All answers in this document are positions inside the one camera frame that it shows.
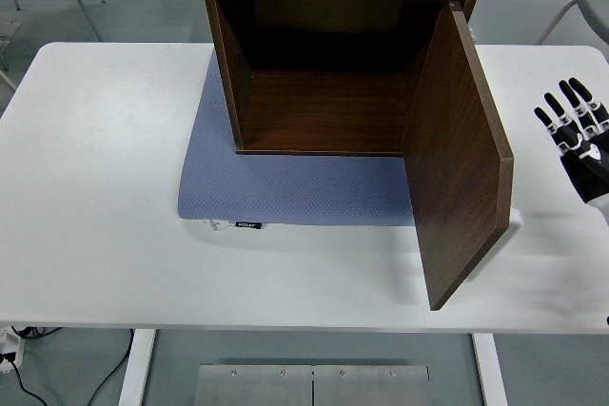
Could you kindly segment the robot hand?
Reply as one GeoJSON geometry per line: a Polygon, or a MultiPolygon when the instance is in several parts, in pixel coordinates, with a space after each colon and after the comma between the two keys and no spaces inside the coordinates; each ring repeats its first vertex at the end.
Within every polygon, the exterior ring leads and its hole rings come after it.
{"type": "Polygon", "coordinates": [[[534,113],[560,152],[560,162],[583,202],[608,217],[608,109],[580,80],[561,80],[559,87],[574,116],[550,92],[544,100],[558,116],[536,107],[534,113]]]}

